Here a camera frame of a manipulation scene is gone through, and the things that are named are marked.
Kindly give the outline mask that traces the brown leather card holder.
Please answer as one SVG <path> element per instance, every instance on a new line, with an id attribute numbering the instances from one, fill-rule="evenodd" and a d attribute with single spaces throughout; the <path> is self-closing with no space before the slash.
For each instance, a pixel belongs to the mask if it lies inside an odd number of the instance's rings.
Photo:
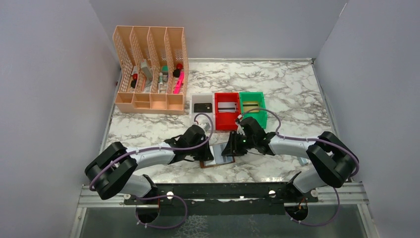
<path id="1" fill-rule="evenodd" d="M 227 164 L 232 164 L 235 162 L 234 157 L 229 156 L 222 156 L 222 151 L 225 149 L 227 142 L 214 144 L 210 146 L 211 154 L 213 155 L 213 160 L 210 161 L 200 161 L 200 168 L 210 168 L 210 167 L 217 167 Z"/>

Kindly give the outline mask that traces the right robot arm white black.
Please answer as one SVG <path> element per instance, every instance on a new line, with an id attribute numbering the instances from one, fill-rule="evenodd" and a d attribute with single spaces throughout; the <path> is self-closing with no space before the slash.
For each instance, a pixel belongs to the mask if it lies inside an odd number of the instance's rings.
<path id="1" fill-rule="evenodd" d="M 340 188 L 359 171 L 359 160 L 332 132 L 316 138 L 280 135 L 265 132 L 254 118 L 237 120 L 238 129 L 229 134 L 222 156 L 239 157 L 256 149 L 263 155 L 290 155 L 311 161 L 313 168 L 300 172 L 288 182 L 293 195 L 304 194 L 318 187 Z"/>

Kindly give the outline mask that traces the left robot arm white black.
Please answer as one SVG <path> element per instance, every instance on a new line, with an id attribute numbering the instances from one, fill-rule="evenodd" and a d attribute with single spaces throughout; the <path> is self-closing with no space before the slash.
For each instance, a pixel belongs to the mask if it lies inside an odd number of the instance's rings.
<path id="1" fill-rule="evenodd" d="M 89 189 L 97 192 L 102 200 L 121 192 L 140 198 L 154 196 L 157 187 L 151 178 L 133 173 L 155 165 L 181 162 L 188 156 L 193 161 L 212 161 L 209 140 L 201 127 L 192 125 L 183 134 L 155 146 L 129 149 L 119 141 L 114 142 L 85 168 Z"/>

